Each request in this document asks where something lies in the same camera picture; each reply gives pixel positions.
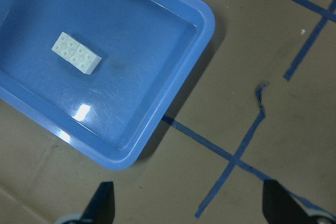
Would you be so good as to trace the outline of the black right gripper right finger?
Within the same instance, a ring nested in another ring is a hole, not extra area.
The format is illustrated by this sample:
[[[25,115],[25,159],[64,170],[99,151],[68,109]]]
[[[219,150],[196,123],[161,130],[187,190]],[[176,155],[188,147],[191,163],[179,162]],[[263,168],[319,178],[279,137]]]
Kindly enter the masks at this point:
[[[315,223],[276,180],[264,180],[262,190],[262,211],[267,223]]]

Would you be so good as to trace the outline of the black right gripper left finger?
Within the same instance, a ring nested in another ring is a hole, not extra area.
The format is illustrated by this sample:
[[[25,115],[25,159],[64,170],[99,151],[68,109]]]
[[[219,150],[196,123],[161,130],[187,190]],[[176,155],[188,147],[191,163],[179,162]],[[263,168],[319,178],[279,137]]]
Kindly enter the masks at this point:
[[[113,223],[114,218],[113,182],[101,182],[81,215],[81,223]]]

